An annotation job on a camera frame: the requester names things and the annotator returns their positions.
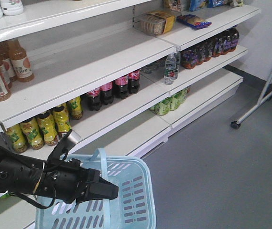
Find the snack bag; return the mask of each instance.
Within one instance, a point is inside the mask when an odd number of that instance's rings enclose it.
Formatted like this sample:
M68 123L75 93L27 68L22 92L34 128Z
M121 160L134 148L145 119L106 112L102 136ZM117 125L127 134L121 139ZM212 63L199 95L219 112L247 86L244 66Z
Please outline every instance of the snack bag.
M204 20L200 17L197 17L195 15L192 15L192 14L178 16L177 21L181 22L182 24L188 25L191 28L196 29L196 30L206 28L212 24L211 22L206 21L206 20Z
M196 11L206 6L206 0L191 0L190 11Z
M181 0L164 0L164 7L173 11L181 11Z
M230 0L209 0L208 8L228 5L230 3Z

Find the basket handle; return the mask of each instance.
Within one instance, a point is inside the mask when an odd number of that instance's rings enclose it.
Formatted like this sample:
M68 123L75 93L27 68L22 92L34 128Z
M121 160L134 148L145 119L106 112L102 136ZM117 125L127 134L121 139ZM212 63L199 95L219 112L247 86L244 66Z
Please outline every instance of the basket handle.
M95 160L98 155L100 155L102 178L107 180L108 173L107 173L107 160L106 160L105 149L104 148L97 148L94 151L92 157L90 158L90 161ZM111 227L109 199L103 199L102 201L103 201L104 229L109 229Z

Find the dark soda bottle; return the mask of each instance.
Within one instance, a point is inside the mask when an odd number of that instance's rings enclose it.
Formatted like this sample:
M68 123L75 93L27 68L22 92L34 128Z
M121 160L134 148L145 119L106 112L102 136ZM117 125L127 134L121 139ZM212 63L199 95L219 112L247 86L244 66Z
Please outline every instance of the dark soda bottle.
M86 97L88 107L91 111L98 111L101 108L102 103L100 101L100 87L87 92Z
M128 75L116 79L114 89L117 98L125 99L128 96Z
M112 95L112 82L106 83L100 87L101 101L104 105L112 104L113 95Z
M224 32L222 32L222 35L223 35L222 55L226 55L231 49L232 38L229 30L225 30Z
M128 74L128 92L131 93L138 93L140 88L140 69L135 70Z
M229 32L231 33L231 37L232 37L231 48L230 48L229 51L232 52L232 51L234 51L236 49L237 43L239 41L240 34L239 34L239 32L237 31L237 29L235 27L230 28Z

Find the product package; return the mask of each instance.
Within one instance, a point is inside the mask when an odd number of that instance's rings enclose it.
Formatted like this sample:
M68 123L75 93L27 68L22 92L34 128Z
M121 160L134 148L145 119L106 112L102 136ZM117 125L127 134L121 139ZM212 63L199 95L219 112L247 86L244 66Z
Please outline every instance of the product package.
M172 11L181 12L181 0L164 0L164 7Z
M176 21L174 15L164 11L151 11L140 16L140 30L148 35L161 35L172 30Z
M177 21L181 22L182 24L188 25L191 28L196 29L196 30L206 28L212 24L211 22L206 21L206 20L204 20L200 17L197 17L195 15L192 15L192 14L178 16Z
M206 6L206 0L191 0L189 11L196 11Z

